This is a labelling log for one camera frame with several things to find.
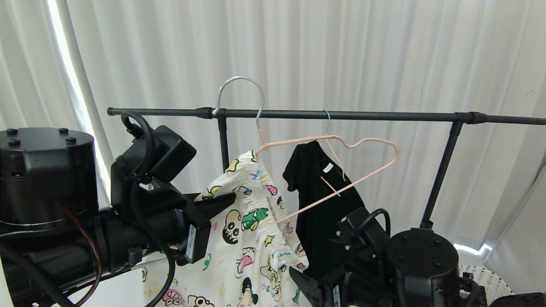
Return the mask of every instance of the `silver metal hook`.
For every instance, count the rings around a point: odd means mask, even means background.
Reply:
[[[230,82],[235,81],[237,79],[248,80],[248,81],[256,84],[256,86],[260,89],[260,94],[262,95],[262,106],[258,110],[258,115],[256,115],[256,126],[258,127],[258,129],[261,129],[261,127],[260,127],[260,116],[262,115],[262,111],[264,110],[264,107],[265,107],[264,89],[262,88],[262,86],[256,80],[254,80],[252,78],[249,78],[249,77],[235,76],[235,77],[232,77],[231,79],[227,80],[226,82],[224,82],[224,84],[222,84],[222,86],[220,86],[220,90],[218,90],[218,101],[216,102],[216,109],[212,110],[212,114],[216,115],[218,113],[218,110],[220,110],[220,98],[222,97],[222,91],[224,90],[225,86],[228,85]]]
[[[324,112],[326,112],[326,114],[328,115],[328,125],[326,126],[326,135],[328,135],[328,129],[330,128],[331,118],[330,118],[330,113],[328,111],[324,110]]]

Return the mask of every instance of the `black t-shirt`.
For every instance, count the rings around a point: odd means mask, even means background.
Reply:
[[[300,209],[334,193],[321,176],[337,191],[351,184],[347,176],[343,180],[341,168],[317,141],[296,146],[283,177],[289,191],[298,190]],[[341,192],[341,197],[333,196],[298,215],[296,233],[309,260],[306,275],[319,279],[335,268],[330,261],[328,240],[337,238],[338,221],[361,207],[364,202],[352,187]]]

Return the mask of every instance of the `bolt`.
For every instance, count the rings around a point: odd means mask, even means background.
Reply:
[[[11,139],[11,140],[8,141],[8,145],[9,146],[19,146],[19,145],[21,145],[21,141],[16,140],[16,139]]]

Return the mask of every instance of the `white label sticker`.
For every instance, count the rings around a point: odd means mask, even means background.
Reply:
[[[332,167],[334,167],[334,165],[332,163],[328,163],[328,165],[322,171],[327,173],[332,169]]]
[[[341,306],[341,302],[340,302],[340,287],[339,287],[339,286],[335,286],[335,287],[334,287],[334,290],[332,291],[332,293],[334,294],[334,307],[340,307],[340,306]]]
[[[190,262],[193,260],[193,248],[195,247],[195,233],[197,229],[192,224],[189,225],[189,234],[188,234],[188,245],[186,247],[186,256],[190,259]]]

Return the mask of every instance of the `clothing rack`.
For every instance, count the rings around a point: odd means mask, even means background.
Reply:
[[[217,119],[220,132],[220,148],[222,151],[223,169],[229,167],[227,122],[231,118],[255,118],[258,110],[237,110],[220,108],[213,114],[214,108],[204,107],[198,109],[122,109],[108,108],[108,115],[121,115],[125,111],[134,111],[140,115],[151,116],[185,116],[199,117],[202,119]],[[455,112],[455,113],[408,113],[408,112],[362,112],[362,111],[328,111],[332,120],[381,120],[381,121],[426,121],[426,122],[451,122],[451,130],[438,166],[436,178],[432,184],[429,200],[426,204],[421,228],[431,229],[433,222],[430,220],[436,199],[440,193],[442,182],[446,176],[449,161],[453,155],[457,138],[461,133],[463,124],[476,125],[480,123],[512,123],[522,125],[546,126],[546,119],[537,117],[518,117],[487,115],[480,112]],[[263,110],[260,118],[266,119],[317,119],[327,120],[328,114],[325,111],[304,111],[304,110]]]

